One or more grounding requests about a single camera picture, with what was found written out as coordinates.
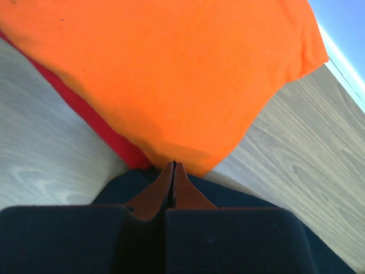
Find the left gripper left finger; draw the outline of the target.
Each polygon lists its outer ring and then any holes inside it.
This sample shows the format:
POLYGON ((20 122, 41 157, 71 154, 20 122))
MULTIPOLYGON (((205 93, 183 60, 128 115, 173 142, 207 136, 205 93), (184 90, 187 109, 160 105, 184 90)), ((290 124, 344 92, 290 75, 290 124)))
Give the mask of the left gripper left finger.
POLYGON ((164 212, 174 174, 125 204, 17 206, 1 211, 2 273, 164 273, 164 212))

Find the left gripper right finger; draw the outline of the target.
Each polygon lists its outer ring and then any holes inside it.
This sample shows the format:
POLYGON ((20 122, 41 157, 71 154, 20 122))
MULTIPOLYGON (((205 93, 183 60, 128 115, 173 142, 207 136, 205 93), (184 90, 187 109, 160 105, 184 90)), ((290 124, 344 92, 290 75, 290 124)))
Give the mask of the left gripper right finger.
POLYGON ((278 207, 218 208, 175 165, 166 273, 315 273, 301 222, 278 207))

